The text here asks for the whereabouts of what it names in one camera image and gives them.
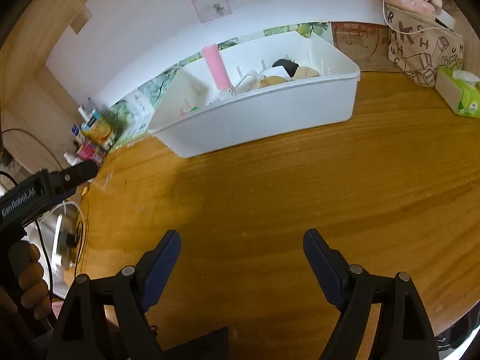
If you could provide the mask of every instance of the pink cylinder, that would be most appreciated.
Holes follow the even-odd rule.
[[[222,61],[222,56],[216,44],[204,47],[202,49],[203,58],[207,62],[208,68],[212,73],[213,79],[219,91],[230,89],[232,83]]]

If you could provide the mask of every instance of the brown paper bag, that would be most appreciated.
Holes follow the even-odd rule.
[[[464,42],[461,35],[420,15],[390,5],[386,8],[388,23],[401,32],[438,28],[412,35],[390,29],[388,58],[418,85],[434,87],[439,66],[462,69]]]

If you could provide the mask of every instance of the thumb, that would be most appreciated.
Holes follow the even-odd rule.
[[[0,307],[3,307],[10,312],[18,312],[17,305],[11,300],[11,297],[2,286],[0,286]]]

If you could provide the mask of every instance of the white wall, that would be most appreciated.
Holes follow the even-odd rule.
[[[191,0],[88,0],[92,18],[78,35],[67,27],[46,65],[77,102],[110,106],[208,44],[309,21],[383,22],[382,0],[229,2],[232,15],[201,24]]]

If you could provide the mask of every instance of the blue gripper pad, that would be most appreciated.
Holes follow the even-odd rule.
[[[154,250],[145,253],[136,268],[136,286],[140,291],[140,308],[143,312],[158,303],[169,280],[173,267],[180,256],[180,234],[169,230]]]
[[[342,254],[330,249],[316,229],[307,230],[303,236],[303,251],[327,299],[339,311],[348,302],[348,263]]]

